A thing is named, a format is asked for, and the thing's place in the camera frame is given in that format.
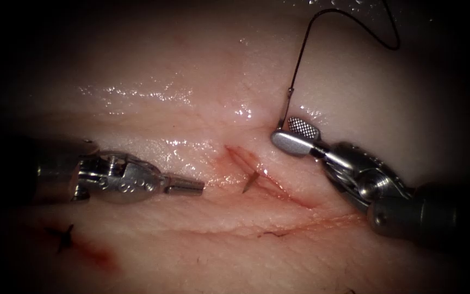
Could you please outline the right arm needle driver jaw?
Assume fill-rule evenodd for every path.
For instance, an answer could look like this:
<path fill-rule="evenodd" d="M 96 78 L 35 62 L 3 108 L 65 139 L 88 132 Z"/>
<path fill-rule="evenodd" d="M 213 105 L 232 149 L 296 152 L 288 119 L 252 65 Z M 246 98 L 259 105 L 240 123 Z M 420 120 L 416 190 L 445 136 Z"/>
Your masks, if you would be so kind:
<path fill-rule="evenodd" d="M 270 139 L 275 147 L 291 156 L 304 157 L 311 155 L 313 157 L 324 157 L 326 155 L 325 146 L 297 133 L 275 130 L 271 134 Z"/>
<path fill-rule="evenodd" d="M 319 128 L 310 124 L 306 120 L 298 117 L 290 117 L 288 118 L 287 123 L 291 132 L 302 135 L 307 139 L 321 140 Z"/>

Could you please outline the right arm needle driver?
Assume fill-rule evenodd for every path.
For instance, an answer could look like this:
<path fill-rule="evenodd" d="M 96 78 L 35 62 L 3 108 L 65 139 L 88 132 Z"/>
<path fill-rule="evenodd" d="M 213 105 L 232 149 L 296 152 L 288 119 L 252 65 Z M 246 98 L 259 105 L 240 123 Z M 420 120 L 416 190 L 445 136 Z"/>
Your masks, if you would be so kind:
<path fill-rule="evenodd" d="M 338 143 L 322 160 L 328 177 L 359 211 L 367 211 L 381 198 L 412 198 L 411 190 L 388 165 L 356 145 Z"/>

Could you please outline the left arm needle driver jaw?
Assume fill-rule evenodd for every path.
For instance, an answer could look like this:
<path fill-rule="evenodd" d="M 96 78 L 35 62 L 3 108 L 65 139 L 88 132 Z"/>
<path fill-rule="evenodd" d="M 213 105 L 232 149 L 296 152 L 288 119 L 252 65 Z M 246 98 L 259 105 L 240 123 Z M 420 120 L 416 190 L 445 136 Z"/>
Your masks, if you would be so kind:
<path fill-rule="evenodd" d="M 202 195 L 204 187 L 169 186 L 164 189 L 168 195 Z"/>
<path fill-rule="evenodd" d="M 164 178 L 169 187 L 203 187 L 205 183 L 201 180 L 176 174 L 165 174 Z"/>

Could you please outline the left arm needle driver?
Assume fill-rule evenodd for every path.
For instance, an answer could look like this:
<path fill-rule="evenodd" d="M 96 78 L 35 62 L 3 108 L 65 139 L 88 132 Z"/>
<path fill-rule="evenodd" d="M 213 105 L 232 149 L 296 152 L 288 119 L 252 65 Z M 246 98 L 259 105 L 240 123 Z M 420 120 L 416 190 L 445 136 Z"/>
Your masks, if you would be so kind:
<path fill-rule="evenodd" d="M 80 160 L 78 183 L 91 197 L 132 204 L 161 193 L 166 178 L 153 164 L 132 154 L 106 151 Z"/>

